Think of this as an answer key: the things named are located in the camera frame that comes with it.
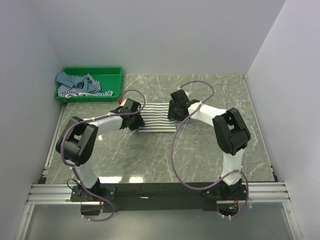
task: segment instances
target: gray marble surface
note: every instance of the gray marble surface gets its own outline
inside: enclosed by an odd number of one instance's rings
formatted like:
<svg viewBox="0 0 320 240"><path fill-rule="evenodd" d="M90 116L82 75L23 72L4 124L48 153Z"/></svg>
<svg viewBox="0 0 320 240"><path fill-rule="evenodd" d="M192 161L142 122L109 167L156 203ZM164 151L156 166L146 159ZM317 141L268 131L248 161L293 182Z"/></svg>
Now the gray marble surface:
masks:
<svg viewBox="0 0 320 240"><path fill-rule="evenodd" d="M124 76L122 89L137 89L145 94L148 103L165 103L170 93L183 83L203 80L213 85L214 96L206 104L221 108L237 108L251 133L243 156L244 173L251 182L274 181L272 168L259 131L253 106L241 75L213 74L129 74ZM184 87L190 99L202 100L211 90L204 84L192 83ZM136 93L128 93L142 101ZM115 109L117 103L69 103L63 113L59 134L70 117L91 118ZM94 171L102 182L178 182L170 163L173 133L137 133L129 129L100 135L90 158ZM198 120L189 120L178 133L174 147L174 162L186 182L218 180L223 168L223 154L213 127ZM73 178L72 171L61 161L57 152L52 156L47 184L65 184Z"/></svg>

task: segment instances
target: striped cloth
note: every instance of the striped cloth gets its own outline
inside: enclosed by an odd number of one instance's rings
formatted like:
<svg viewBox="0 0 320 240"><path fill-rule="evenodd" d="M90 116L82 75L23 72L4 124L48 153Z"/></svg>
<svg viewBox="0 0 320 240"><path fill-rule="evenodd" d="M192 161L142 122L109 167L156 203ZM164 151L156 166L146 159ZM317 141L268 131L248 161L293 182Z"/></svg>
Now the striped cloth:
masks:
<svg viewBox="0 0 320 240"><path fill-rule="evenodd" d="M140 112L145 125L138 128L139 133L174 133L176 122L167 118L169 103L146 103Z"/></svg>
<svg viewBox="0 0 320 240"><path fill-rule="evenodd" d="M112 96L114 94L113 91L109 90L107 92L101 92L100 83L97 80L94 80L90 74L85 75L90 81L91 84L94 85L99 89L100 92L96 93L88 93L84 92L83 88L75 88L75 87L69 87L66 85L61 84L58 88L58 97L62 98L71 98L71 97L77 97L77 96Z"/></svg>

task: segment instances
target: green plastic tray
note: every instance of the green plastic tray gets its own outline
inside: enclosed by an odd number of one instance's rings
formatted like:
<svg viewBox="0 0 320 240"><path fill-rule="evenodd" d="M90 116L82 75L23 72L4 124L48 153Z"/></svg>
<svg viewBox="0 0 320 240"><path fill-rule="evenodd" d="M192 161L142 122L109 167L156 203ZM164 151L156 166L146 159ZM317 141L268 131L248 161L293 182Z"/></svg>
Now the green plastic tray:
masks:
<svg viewBox="0 0 320 240"><path fill-rule="evenodd" d="M62 69L68 75L76 75L83 77L91 74L94 80L99 81L101 92L113 91L112 96L73 96L70 98L58 96L58 88L60 83L57 84L54 98L63 103L75 102L117 102L121 93L122 81L122 67L121 66L79 66L79 67L65 67Z"/></svg>

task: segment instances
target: white enclosure wall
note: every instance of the white enclosure wall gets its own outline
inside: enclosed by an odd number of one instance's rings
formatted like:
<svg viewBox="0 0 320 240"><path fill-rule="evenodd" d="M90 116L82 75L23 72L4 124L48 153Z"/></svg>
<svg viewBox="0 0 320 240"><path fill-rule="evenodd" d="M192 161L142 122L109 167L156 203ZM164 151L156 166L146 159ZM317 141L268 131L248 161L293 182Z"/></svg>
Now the white enclosure wall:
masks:
<svg viewBox="0 0 320 240"><path fill-rule="evenodd" d="M0 239L13 239L41 176L61 105L61 61L25 0L0 1Z"/></svg>
<svg viewBox="0 0 320 240"><path fill-rule="evenodd" d="M320 1L287 0L247 75L270 160L304 239L320 238Z"/></svg>
<svg viewBox="0 0 320 240"><path fill-rule="evenodd" d="M246 74L285 0L29 0L65 66Z"/></svg>

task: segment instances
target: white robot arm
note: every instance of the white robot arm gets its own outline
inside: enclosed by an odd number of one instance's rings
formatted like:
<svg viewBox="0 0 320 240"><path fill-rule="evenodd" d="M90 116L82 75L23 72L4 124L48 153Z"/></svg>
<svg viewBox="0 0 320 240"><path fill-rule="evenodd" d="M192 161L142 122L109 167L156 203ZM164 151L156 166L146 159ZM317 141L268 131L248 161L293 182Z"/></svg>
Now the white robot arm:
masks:
<svg viewBox="0 0 320 240"><path fill-rule="evenodd" d="M131 99L124 100L121 105L109 112L107 115L134 113L140 108L140 103ZM74 123L86 120L79 117L72 117L63 133L61 134L55 149L60 153L61 143L66 131ZM143 126L143 121L139 113L126 116L112 116L102 120L94 120L93 122L81 124L73 129L64 144L64 157L68 164L72 164L84 186L87 189L97 189L100 181L95 174L89 158L91 157L97 136L110 131L124 129L128 127L131 131Z"/></svg>
<svg viewBox="0 0 320 240"><path fill-rule="evenodd" d="M198 100L189 101L183 89L172 93L171 97L169 119L182 121L201 104ZM221 175L224 176L234 170L240 171L243 154L251 135L239 111L236 108L226 110L202 104L199 111L191 116L191 119L200 120L214 127L218 145L223 151ZM237 172L227 176L223 181L228 186L232 186L240 179L241 174Z"/></svg>

